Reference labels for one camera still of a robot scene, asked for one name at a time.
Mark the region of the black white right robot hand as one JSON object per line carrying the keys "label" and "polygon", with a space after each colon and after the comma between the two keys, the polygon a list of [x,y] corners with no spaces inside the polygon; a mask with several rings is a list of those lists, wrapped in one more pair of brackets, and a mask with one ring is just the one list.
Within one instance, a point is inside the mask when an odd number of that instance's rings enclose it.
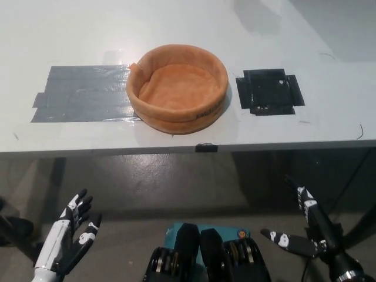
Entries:
{"label": "black white right robot hand", "polygon": [[345,252],[340,231],[309,190],[289,175],[285,175],[284,181],[308,224],[307,237],[270,229],[262,229],[260,233],[282,250],[308,259]]}

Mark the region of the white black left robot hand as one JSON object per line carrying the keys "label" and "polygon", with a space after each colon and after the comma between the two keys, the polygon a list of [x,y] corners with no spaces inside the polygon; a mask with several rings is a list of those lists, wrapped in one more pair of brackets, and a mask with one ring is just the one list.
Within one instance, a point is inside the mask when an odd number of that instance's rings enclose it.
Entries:
{"label": "white black left robot hand", "polygon": [[35,273],[69,274],[92,247],[102,215],[89,220],[85,231],[75,240],[74,234],[89,219],[92,196],[84,189],[75,194],[52,225],[35,263]]}

